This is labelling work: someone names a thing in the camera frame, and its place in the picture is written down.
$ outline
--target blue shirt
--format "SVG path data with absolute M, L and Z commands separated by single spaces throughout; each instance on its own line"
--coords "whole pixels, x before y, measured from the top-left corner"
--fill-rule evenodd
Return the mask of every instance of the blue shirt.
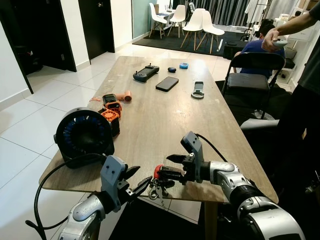
M 244 49 L 241 51 L 241 53 L 267 53 L 266 50 L 262 49 L 261 45 L 263 39 L 259 39 L 257 41 L 251 41 L 249 42 Z M 281 55 L 282 57 L 285 58 L 285 49 L 282 48 L 279 51 L 275 52 L 276 54 Z M 272 75 L 272 70 L 268 69 L 258 69 L 258 68 L 242 68 L 240 71 L 242 74 L 260 74 L 266 76 L 268 79 Z

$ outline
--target hand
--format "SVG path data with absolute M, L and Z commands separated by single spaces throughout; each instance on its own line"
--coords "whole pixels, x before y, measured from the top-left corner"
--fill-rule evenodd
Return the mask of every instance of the hand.
M 274 53 L 276 51 L 279 51 L 280 48 L 273 45 L 272 41 L 278 40 L 279 31 L 275 28 L 268 31 L 268 33 L 265 35 L 264 40 L 262 42 L 262 48 L 266 50 L 267 52 Z

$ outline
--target black phone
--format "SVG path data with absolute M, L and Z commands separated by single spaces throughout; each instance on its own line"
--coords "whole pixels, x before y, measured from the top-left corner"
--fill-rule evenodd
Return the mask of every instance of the black phone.
M 178 82 L 179 82 L 178 78 L 167 76 L 165 79 L 163 79 L 161 82 L 159 82 L 155 86 L 155 89 L 158 89 L 164 92 L 169 92 L 169 90 L 172 89 Z

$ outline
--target portable fan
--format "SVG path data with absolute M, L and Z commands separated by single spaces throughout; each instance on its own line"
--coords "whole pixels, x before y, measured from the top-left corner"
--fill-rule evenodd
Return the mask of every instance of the portable fan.
M 74 160 L 66 165 L 78 168 L 83 165 L 104 161 L 102 154 L 115 152 L 110 123 L 98 112 L 87 107 L 78 107 L 66 113 L 53 136 L 64 161 L 87 154 L 99 154 L 100 158 Z

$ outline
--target white wall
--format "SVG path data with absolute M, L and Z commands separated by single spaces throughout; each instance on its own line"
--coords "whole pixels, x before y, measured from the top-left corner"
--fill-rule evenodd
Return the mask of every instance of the white wall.
M 131 0 L 111 0 L 114 47 L 132 40 Z
M 0 104 L 26 90 L 28 86 L 0 23 Z
M 296 64 L 296 69 L 294 73 L 291 76 L 291 80 L 293 81 L 293 84 L 297 85 L 301 74 L 303 73 L 305 69 L 305 63 L 308 61 L 310 54 L 312 50 L 314 49 L 317 40 L 320 36 L 320 22 L 317 21 L 317 23 L 313 26 L 313 32 L 311 33 L 310 39 L 308 42 L 298 41 L 295 49 L 296 49 L 296 55 L 293 59 L 294 63 Z
M 61 0 L 75 65 L 89 61 L 78 0 Z

